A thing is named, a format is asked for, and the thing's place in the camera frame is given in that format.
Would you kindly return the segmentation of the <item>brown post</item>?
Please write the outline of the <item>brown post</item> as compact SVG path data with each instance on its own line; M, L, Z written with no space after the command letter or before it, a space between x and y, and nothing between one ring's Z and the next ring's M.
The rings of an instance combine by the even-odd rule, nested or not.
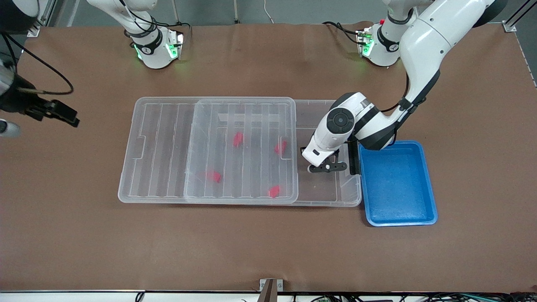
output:
M260 279L260 294L257 302L277 302L278 280Z

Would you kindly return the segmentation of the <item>clear plastic box lid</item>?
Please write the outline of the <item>clear plastic box lid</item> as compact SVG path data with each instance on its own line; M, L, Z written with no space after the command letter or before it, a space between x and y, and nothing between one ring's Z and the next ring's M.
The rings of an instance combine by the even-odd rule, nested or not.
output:
M186 200L184 183L193 111L201 98L206 97L143 97L136 102L117 193L120 201L198 204Z

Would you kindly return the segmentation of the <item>clear plastic storage box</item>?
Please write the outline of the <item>clear plastic storage box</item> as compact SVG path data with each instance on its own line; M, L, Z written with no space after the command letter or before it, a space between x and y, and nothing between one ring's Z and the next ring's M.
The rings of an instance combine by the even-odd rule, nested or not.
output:
M184 197L198 204L301 205L353 207L360 203L360 178L349 172L307 171L301 157L326 102L303 104L297 122L296 105L287 97L206 97L194 105L185 169ZM235 148L237 131L243 144ZM280 156L276 143L287 141ZM207 171L222 175L220 183ZM268 190L280 185L277 198Z

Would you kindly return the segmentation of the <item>blue plastic tray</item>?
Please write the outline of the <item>blue plastic tray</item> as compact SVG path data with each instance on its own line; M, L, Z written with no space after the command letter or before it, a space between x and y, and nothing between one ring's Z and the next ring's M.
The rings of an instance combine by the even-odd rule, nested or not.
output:
M433 225L438 211L424 149L399 140L380 151L359 147L365 216L374 227Z

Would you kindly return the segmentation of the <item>small metal bracket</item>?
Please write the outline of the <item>small metal bracket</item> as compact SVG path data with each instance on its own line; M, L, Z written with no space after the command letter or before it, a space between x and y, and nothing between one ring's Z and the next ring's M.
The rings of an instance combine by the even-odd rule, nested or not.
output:
M272 288L275 288L277 292L284 291L283 279L259 279L259 292L263 291L265 285L272 285Z

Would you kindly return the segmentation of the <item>aluminium frame profile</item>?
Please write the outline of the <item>aluminium frame profile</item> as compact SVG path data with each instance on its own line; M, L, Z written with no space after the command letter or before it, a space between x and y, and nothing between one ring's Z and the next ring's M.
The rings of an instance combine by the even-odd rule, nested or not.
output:
M537 0L525 0L525 2L507 19L502 21L504 32L516 32L516 24L521 21L535 6Z
M43 27L52 27L56 20L56 6L62 0L29 0L31 4L35 2L38 8L38 17L33 26L29 29L27 37L37 37Z

